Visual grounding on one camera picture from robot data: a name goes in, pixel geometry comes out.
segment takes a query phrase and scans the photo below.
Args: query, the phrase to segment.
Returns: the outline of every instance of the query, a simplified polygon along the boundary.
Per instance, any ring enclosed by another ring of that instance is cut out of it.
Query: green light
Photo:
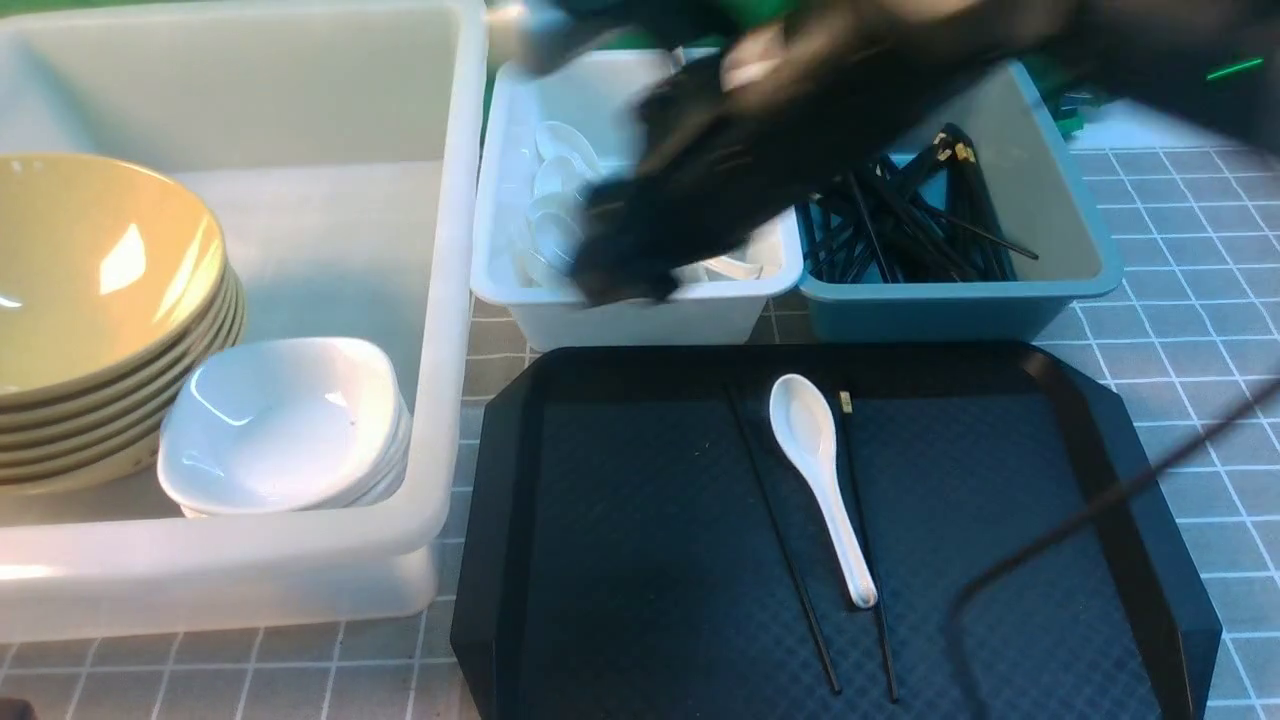
[[[1236,63],[1234,65],[1228,65],[1228,67],[1225,67],[1225,68],[1222,68],[1220,70],[1213,70],[1210,74],[1204,76],[1204,79],[1207,79],[1207,81],[1215,81],[1217,78],[1222,78],[1222,77],[1226,77],[1226,76],[1233,76],[1233,74],[1235,74],[1235,73],[1238,73],[1240,70],[1247,70],[1249,68],[1256,68],[1256,67],[1258,67],[1261,64],[1262,64],[1262,58],[1253,58],[1251,60],[1244,60],[1244,61]]]

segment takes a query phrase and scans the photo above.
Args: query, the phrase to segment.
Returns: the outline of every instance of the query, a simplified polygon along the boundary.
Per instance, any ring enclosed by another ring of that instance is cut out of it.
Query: black serving tray
[[[897,705],[874,619],[772,439],[783,373],[854,397]],[[942,644],[956,589],[1147,466],[1119,396],[1021,343],[550,352],[485,411],[453,650],[486,720],[961,717]],[[979,596],[965,637],[995,717],[1179,719],[1203,716],[1221,624],[1148,492]]]

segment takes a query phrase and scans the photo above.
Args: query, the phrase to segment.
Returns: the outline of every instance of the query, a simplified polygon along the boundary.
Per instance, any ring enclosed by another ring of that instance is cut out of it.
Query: stack of yellow bowls
[[[205,204],[95,155],[0,155],[0,496],[155,460],[183,382],[244,332]]]

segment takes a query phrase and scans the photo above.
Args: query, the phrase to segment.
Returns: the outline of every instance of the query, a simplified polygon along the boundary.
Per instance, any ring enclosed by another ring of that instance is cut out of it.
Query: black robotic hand
[[[741,245],[1028,51],[1115,95],[1280,150],[1277,0],[812,0],[751,32],[709,0],[559,3],[600,32],[639,26],[667,47],[708,35],[731,42],[641,102],[646,141],[634,176],[590,193],[571,274],[591,304],[666,299],[675,268]],[[746,46],[767,69],[727,82]],[[539,69],[575,47],[564,50]],[[1207,68],[1243,59],[1261,61],[1206,82]]]

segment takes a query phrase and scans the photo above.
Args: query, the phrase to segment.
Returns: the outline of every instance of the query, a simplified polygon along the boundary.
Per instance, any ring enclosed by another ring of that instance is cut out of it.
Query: blue plastic bin
[[[1014,255],[1016,282],[832,284],[806,270],[799,287],[819,340],[1032,340],[1071,301],[1120,284],[1115,241],[1021,64],[993,70],[895,151],[915,155],[946,122],[977,145],[1001,227],[1039,260]]]

